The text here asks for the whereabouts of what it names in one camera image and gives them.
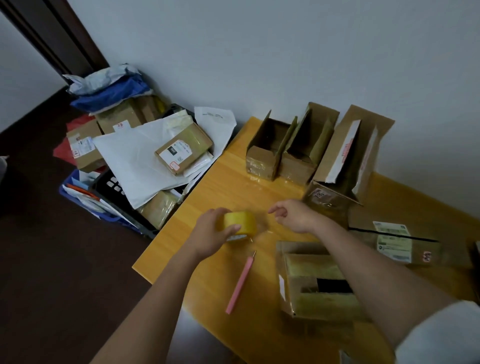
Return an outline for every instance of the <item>blue plastic crate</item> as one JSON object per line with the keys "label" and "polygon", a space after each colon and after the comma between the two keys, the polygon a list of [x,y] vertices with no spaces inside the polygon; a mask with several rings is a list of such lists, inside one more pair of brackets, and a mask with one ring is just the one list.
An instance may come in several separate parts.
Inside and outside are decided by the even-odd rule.
{"label": "blue plastic crate", "polygon": [[[79,180],[79,173],[78,173],[78,170],[74,170],[70,176],[67,177],[66,180],[63,181],[62,185],[66,185],[67,183],[69,184],[73,184],[73,181],[72,181],[72,178],[75,178],[76,180]],[[122,226],[125,226],[127,228],[130,228],[132,229],[133,231],[137,232],[137,233],[140,233],[140,231],[134,227],[132,224],[126,222],[124,219],[122,219],[121,217],[119,216],[115,216],[115,215],[112,215],[110,213],[106,213],[106,214],[102,214],[102,213],[99,213],[99,212],[96,212],[96,211],[92,211],[90,210],[87,206],[85,206],[84,204],[82,204],[80,202],[79,199],[73,197],[73,196],[70,196],[68,193],[66,193],[64,191],[64,189],[62,188],[62,186],[59,187],[59,193],[60,195],[62,195],[63,197],[69,199],[70,201],[74,202],[75,204],[77,204],[78,206],[84,208],[85,210],[87,210],[88,212],[90,212],[92,215],[98,217],[99,219],[101,220],[105,220],[105,221],[108,221],[108,222],[115,222],[117,224],[120,224]]]}

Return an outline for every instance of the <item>wall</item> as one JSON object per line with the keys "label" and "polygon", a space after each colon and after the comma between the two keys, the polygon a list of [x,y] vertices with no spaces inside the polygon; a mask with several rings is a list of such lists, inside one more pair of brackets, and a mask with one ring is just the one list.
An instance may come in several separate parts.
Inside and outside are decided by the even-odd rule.
{"label": "wall", "polygon": [[289,121],[354,103],[397,120],[379,172],[480,217],[480,2],[69,3],[110,64],[186,107]]}
{"label": "wall", "polygon": [[0,133],[66,85],[0,12]]}

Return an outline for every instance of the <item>pink handle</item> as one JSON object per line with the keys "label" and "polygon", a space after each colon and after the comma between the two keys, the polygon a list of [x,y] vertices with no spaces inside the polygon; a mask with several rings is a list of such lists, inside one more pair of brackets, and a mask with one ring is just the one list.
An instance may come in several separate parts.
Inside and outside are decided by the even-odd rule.
{"label": "pink handle", "polygon": [[247,279],[247,275],[248,275],[248,272],[250,271],[250,268],[252,267],[252,264],[253,264],[253,257],[249,256],[247,258],[247,262],[245,263],[245,267],[243,268],[243,272],[240,275],[239,281],[237,282],[237,286],[233,291],[232,298],[230,298],[230,302],[228,303],[227,309],[225,310],[227,314],[230,314],[233,310],[233,307],[235,307],[235,303],[237,303],[238,297],[240,295],[240,291],[243,287],[243,284],[245,283],[245,280]]}

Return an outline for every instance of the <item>tape roll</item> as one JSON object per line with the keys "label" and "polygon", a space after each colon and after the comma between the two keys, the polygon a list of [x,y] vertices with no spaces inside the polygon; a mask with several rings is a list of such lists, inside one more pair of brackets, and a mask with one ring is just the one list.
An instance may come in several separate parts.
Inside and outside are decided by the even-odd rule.
{"label": "tape roll", "polygon": [[223,228],[235,224],[241,225],[241,228],[228,241],[251,238],[257,233],[255,215],[250,211],[228,212],[224,215]]}

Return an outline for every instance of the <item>tabletop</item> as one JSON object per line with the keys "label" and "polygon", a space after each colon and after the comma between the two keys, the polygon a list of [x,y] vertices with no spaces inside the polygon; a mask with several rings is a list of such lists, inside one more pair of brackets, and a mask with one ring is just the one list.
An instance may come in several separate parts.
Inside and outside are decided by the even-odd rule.
{"label": "tabletop", "polygon": [[[266,213],[276,201],[301,198],[304,187],[283,178],[270,182],[246,173],[246,148],[260,124],[259,119],[250,118],[133,269],[153,283],[203,212],[216,207],[250,210],[256,214],[260,233],[253,241],[226,243],[218,253],[201,262],[188,285],[183,308],[248,363],[338,363],[340,346],[370,363],[392,363],[391,349],[370,323],[356,323],[349,344],[289,330],[289,317],[280,311],[276,242],[316,239],[291,232]],[[379,174],[372,175],[366,200],[366,205],[399,209],[409,218],[422,220],[428,216],[429,220],[448,221],[462,229],[471,241],[480,240],[480,221]],[[243,291],[232,314],[227,315],[225,308],[246,258],[255,250],[255,262]],[[430,278],[437,285],[459,298],[476,298],[472,272],[447,267],[429,269],[419,269],[419,274],[433,276]]]}

